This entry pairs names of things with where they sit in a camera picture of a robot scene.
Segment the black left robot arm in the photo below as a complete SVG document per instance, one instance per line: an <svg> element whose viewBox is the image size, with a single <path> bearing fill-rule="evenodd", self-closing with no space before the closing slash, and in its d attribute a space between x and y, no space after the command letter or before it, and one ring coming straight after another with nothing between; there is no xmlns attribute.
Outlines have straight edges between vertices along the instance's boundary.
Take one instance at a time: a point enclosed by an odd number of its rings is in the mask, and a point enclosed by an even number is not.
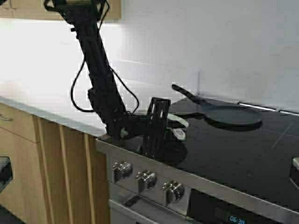
<svg viewBox="0 0 299 224"><path fill-rule="evenodd" d="M60 14L76 33L92 84L88 90L92 112L105 124L107 134L119 141L142 136L139 152L151 159L184 158L187 149L170 130L178 127L178 122L168 119L170 100L153 97L145 115L126 109L100 35L110 9L108 1L45 0L43 4L47 11Z"/></svg>

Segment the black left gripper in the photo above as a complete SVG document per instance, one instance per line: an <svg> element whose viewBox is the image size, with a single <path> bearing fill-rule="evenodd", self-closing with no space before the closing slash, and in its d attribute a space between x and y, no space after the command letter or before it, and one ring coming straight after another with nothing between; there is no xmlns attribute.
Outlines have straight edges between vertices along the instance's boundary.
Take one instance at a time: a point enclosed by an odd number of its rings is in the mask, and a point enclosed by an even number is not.
<svg viewBox="0 0 299 224"><path fill-rule="evenodd" d="M141 153L149 158L158 159L164 148L164 139L168 120L178 122L184 127L189 123L169 112L171 101L164 98L153 97L145 115L126 115L120 126L120 138L131 139L142 135ZM186 133L181 128L168 128L179 140L186 139Z"/></svg>

